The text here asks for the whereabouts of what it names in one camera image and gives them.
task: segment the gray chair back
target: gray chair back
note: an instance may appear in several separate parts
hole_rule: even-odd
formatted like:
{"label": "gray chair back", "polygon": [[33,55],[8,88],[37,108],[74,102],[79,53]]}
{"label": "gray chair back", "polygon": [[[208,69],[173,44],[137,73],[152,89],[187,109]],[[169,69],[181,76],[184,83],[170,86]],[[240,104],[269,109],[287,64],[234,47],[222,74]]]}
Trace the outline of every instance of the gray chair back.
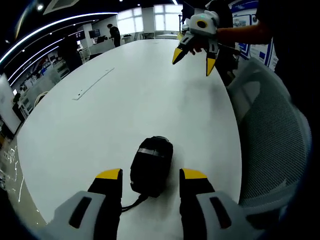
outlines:
{"label": "gray chair back", "polygon": [[306,167],[312,137],[281,79],[251,58],[228,86],[242,156],[239,204],[246,214],[288,204]]}
{"label": "gray chair back", "polygon": [[138,35],[139,35],[139,32],[136,32],[136,33],[134,34],[133,41],[136,41],[136,40],[138,39]]}

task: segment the display board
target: display board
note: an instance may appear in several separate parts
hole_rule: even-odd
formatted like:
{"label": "display board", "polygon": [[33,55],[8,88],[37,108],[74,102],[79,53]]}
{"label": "display board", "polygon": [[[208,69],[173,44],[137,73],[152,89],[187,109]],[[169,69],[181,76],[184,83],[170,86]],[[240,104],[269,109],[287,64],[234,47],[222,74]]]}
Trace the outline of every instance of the display board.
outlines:
{"label": "display board", "polygon": [[[232,14],[233,27],[245,27],[258,24],[259,20],[256,17],[257,9],[246,9],[237,11]],[[241,51],[240,56],[245,60],[249,58],[256,58],[271,70],[275,70],[278,58],[275,53],[273,39],[269,44],[244,44],[238,43]]]}

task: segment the led strip light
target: led strip light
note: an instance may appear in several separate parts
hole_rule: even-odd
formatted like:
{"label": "led strip light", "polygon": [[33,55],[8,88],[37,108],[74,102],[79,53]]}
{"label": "led strip light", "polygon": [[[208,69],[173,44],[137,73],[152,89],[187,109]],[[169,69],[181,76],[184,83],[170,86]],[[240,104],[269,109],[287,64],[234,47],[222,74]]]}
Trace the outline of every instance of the led strip light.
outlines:
{"label": "led strip light", "polygon": [[20,41],[18,41],[15,45],[13,45],[9,51],[7,51],[3,57],[0,59],[0,64],[6,59],[6,57],[8,57],[18,46],[20,46],[22,43],[24,43],[26,40],[28,40],[29,38],[31,38],[32,36],[36,35],[37,33],[41,32],[42,30],[45,30],[53,25],[68,21],[68,20],[72,20],[72,19],[77,19],[77,18],[82,18],[82,17],[88,17],[88,16],[95,16],[95,15],[108,15],[108,14],[118,14],[117,12],[95,12],[95,13],[87,13],[87,14],[81,14],[81,15],[77,15],[77,16],[70,16],[64,19],[60,19],[58,21],[54,21],[48,25],[45,25],[35,31],[33,31],[32,33],[30,33],[29,35],[25,36],[24,38],[22,38]]}
{"label": "led strip light", "polygon": [[54,48],[52,48],[51,50],[47,51],[45,54],[41,55],[40,57],[38,57],[35,61],[33,61],[33,63],[31,63],[29,66],[27,66],[16,78],[15,80],[10,84],[10,87],[15,83],[15,81],[28,69],[30,68],[33,64],[35,64],[37,61],[39,61],[41,58],[43,58],[45,55],[47,55],[48,53],[52,52],[53,50],[57,49],[59,46],[56,46]]}
{"label": "led strip light", "polygon": [[62,39],[58,40],[58,41],[55,41],[54,43],[51,43],[50,45],[46,46],[45,48],[41,49],[40,51],[38,51],[36,54],[34,54],[32,57],[30,57],[27,61],[25,61],[17,70],[15,70],[14,73],[12,73],[11,77],[8,78],[8,81],[10,81],[10,79],[24,66],[26,65],[31,59],[33,59],[36,55],[38,55],[39,53],[41,53],[43,50],[51,47],[52,45],[58,43],[62,41]]}

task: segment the bright window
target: bright window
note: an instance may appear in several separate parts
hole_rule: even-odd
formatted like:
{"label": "bright window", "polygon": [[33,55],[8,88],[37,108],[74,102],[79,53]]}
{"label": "bright window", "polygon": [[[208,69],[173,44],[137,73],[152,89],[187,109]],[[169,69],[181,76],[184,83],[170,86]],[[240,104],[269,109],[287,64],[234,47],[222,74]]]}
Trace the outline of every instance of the bright window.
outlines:
{"label": "bright window", "polygon": [[179,31],[179,15],[182,15],[183,6],[168,4],[155,5],[154,22],[156,31]]}
{"label": "bright window", "polygon": [[119,12],[116,15],[116,19],[120,34],[122,35],[144,31],[141,7]]}

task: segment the oval table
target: oval table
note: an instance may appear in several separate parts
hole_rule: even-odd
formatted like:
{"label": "oval table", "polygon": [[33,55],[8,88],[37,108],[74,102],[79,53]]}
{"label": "oval table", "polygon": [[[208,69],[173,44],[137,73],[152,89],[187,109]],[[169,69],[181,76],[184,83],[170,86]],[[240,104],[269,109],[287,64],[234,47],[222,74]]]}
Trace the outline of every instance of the oval table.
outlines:
{"label": "oval table", "polygon": [[26,119],[18,154],[45,221],[114,168],[123,169],[122,205],[132,204],[139,194],[130,187],[130,166],[151,136],[173,144],[168,186],[121,215],[118,239],[182,239],[180,168],[203,172],[216,191],[239,201],[240,139],[226,88],[216,69],[206,77],[205,53],[172,65],[178,43],[139,40],[105,52],[60,81]]}

